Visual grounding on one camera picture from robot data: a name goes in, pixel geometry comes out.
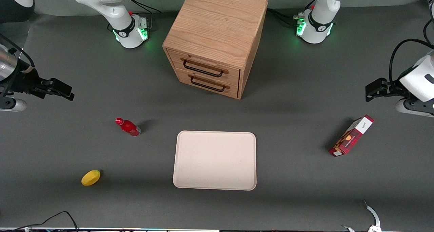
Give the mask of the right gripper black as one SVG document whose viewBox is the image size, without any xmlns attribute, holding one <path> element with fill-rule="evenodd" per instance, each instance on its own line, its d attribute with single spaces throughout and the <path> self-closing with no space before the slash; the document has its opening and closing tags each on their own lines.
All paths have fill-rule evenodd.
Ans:
<svg viewBox="0 0 434 232">
<path fill-rule="evenodd" d="M 10 90 L 13 92 L 26 93 L 38 98 L 45 98 L 45 95 L 56 95 L 73 101 L 75 94 L 72 87 L 56 78 L 50 79 L 50 89 L 45 85 L 46 79 L 39 76 L 36 69 L 29 73 L 18 72 L 11 84 Z"/>
</svg>

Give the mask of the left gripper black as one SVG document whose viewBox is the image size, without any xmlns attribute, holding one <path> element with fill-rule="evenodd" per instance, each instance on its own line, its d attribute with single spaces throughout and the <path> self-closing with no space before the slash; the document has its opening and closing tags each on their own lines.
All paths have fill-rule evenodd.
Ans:
<svg viewBox="0 0 434 232">
<path fill-rule="evenodd" d="M 365 87 L 365 101 L 369 102 L 377 97 L 408 97 L 408 90 L 399 80 L 389 82 L 386 78 L 378 78 Z"/>
</svg>

